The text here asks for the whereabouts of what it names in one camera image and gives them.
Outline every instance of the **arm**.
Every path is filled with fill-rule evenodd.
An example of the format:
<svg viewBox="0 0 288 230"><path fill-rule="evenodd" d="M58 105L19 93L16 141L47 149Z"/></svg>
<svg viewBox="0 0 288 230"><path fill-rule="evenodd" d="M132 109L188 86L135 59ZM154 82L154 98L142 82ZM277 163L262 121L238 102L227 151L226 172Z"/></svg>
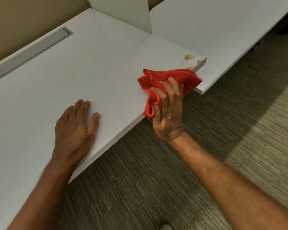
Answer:
<svg viewBox="0 0 288 230"><path fill-rule="evenodd" d="M89 104L89 101L79 99L57 121L52 158L8 230L41 230L53 227L61 195L77 164L88 154L96 138L99 114L92 116L87 128Z"/></svg>
<svg viewBox="0 0 288 230"><path fill-rule="evenodd" d="M192 169L236 229L288 229L288 209L269 197L240 173L207 153L183 131L182 96L178 83L163 83L168 96L153 91L162 100L162 114L155 106L156 134L169 143Z"/></svg>

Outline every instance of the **forearm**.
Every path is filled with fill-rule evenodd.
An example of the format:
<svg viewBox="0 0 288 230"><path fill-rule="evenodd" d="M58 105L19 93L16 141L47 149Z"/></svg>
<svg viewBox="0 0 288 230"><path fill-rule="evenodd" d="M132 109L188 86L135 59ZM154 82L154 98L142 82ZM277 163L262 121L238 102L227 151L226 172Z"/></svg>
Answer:
<svg viewBox="0 0 288 230"><path fill-rule="evenodd" d="M210 193L234 229L288 229L288 209L185 134L170 145Z"/></svg>
<svg viewBox="0 0 288 230"><path fill-rule="evenodd" d="M8 230L51 229L73 171L73 166L62 168L50 161Z"/></svg>

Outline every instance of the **left hand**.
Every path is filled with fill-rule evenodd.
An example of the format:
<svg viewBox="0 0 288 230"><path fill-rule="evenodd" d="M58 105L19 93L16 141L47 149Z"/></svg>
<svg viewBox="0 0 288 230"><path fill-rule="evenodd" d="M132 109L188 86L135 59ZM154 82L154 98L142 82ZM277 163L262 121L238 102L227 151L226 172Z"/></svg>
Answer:
<svg viewBox="0 0 288 230"><path fill-rule="evenodd" d="M56 143L52 160L76 166L91 150L99 126L99 113L95 113L87 127L89 101L79 99L65 110L56 122Z"/></svg>

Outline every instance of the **floor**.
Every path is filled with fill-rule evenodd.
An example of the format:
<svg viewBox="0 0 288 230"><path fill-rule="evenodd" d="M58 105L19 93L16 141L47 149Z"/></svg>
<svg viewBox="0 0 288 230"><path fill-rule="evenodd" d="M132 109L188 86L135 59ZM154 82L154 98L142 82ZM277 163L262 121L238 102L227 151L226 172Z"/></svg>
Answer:
<svg viewBox="0 0 288 230"><path fill-rule="evenodd" d="M187 132L288 207L288 34L275 31L204 95L184 99ZM189 168L137 124L69 185L59 229L231 229Z"/></svg>

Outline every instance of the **fingernail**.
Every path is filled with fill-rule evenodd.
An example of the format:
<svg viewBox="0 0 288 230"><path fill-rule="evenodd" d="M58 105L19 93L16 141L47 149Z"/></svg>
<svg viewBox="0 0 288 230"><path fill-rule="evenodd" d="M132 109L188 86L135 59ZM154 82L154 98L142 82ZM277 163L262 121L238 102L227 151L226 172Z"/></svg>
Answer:
<svg viewBox="0 0 288 230"><path fill-rule="evenodd" d="M98 112L94 113L93 116L95 116L97 119L100 118L100 114Z"/></svg>

